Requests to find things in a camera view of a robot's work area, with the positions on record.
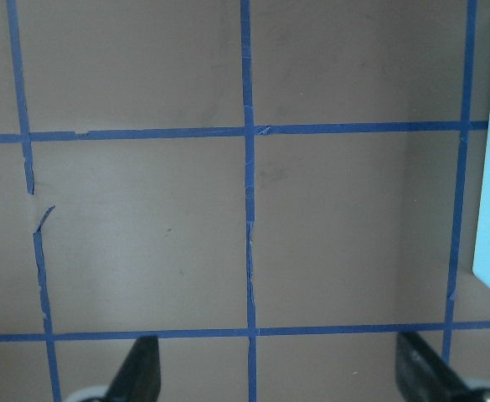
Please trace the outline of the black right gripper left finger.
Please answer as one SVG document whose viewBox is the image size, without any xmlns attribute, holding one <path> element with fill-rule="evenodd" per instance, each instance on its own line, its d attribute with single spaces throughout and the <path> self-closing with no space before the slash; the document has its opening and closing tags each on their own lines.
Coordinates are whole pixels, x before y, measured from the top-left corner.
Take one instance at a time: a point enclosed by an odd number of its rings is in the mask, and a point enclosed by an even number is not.
<svg viewBox="0 0 490 402">
<path fill-rule="evenodd" d="M 106 391 L 107 401 L 157 401 L 162 386 L 158 337 L 138 338 Z"/>
</svg>

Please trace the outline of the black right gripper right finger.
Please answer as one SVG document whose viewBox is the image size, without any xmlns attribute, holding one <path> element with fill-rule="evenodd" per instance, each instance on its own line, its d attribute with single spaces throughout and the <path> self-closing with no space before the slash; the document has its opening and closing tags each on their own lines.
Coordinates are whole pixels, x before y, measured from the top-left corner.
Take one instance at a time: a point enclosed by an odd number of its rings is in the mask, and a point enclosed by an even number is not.
<svg viewBox="0 0 490 402">
<path fill-rule="evenodd" d="M 404 401 L 482 401 L 417 332 L 396 336 L 395 381 Z"/>
</svg>

